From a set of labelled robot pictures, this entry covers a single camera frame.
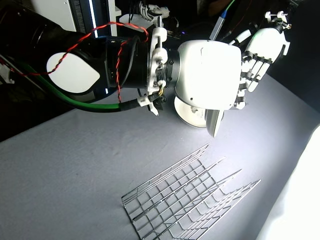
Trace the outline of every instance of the gray table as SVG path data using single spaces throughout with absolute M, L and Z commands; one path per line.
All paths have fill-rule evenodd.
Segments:
M 121 196 L 208 142 L 204 161 L 227 156 L 218 177 L 243 169 L 226 190 L 262 182 L 203 239 L 255 239 L 320 114 L 269 76 L 247 101 L 215 139 L 169 97 L 159 117 L 73 110 L 0 143 L 0 240 L 136 240 Z

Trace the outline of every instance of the robotic arm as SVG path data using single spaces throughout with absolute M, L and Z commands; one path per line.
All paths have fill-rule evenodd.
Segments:
M 230 44 L 192 40 L 167 51 L 167 30 L 160 16 L 149 42 L 137 36 L 93 39 L 65 31 L 4 0 L 0 2 L 0 30 L 6 35 L 0 38 L 0 61 L 20 75 L 32 72 L 41 87 L 73 107 L 92 112 L 149 106 L 158 115 L 154 102 L 161 100 L 165 88 L 174 87 L 188 118 L 200 118 L 215 137 L 224 111 L 243 109 L 246 90 L 254 91 L 282 50 L 284 55 L 288 52 L 284 30 L 291 25 L 286 15 L 267 12 L 265 17 L 270 27 L 253 35 L 244 53 L 237 44 L 251 36 L 248 30 Z M 146 96 L 112 106 L 90 103 L 120 88 L 146 88 Z

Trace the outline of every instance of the metal grid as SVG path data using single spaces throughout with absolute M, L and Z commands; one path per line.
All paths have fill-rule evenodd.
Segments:
M 142 240 L 199 239 L 260 181 L 221 190 L 239 172 L 215 181 L 199 160 L 209 144 L 124 195 L 123 206 Z

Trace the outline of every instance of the green cable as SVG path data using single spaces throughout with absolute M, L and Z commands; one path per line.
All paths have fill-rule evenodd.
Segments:
M 228 9 L 231 7 L 231 5 L 235 2 L 235 0 L 232 0 L 229 5 L 226 7 L 225 11 L 228 11 Z
M 35 70 L 29 66 L 29 65 L 23 65 L 24 68 L 30 72 L 35 73 Z M 44 79 L 41 75 L 36 76 L 37 79 L 46 87 L 48 90 L 50 90 L 56 97 L 63 100 L 67 104 L 70 104 L 72 106 L 75 106 L 76 108 L 82 109 L 82 110 L 92 110 L 94 112 L 120 112 L 120 104 L 93 104 L 93 103 L 85 103 L 81 101 L 73 100 L 72 98 L 64 95 L 62 92 L 60 92 L 57 88 L 55 88 L 52 84 L 50 84 L 46 79 Z

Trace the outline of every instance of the led light strip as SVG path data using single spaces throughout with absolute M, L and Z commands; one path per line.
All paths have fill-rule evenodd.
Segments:
M 93 25 L 93 28 L 95 29 L 97 27 L 97 24 L 96 24 L 96 17 L 95 17 L 94 5 L 92 3 L 92 0 L 89 0 L 89 6 L 90 6 L 90 12 L 91 12 L 91 18 L 92 18 L 92 25 Z M 94 31 L 94 36 L 95 38 L 98 37 L 97 30 Z

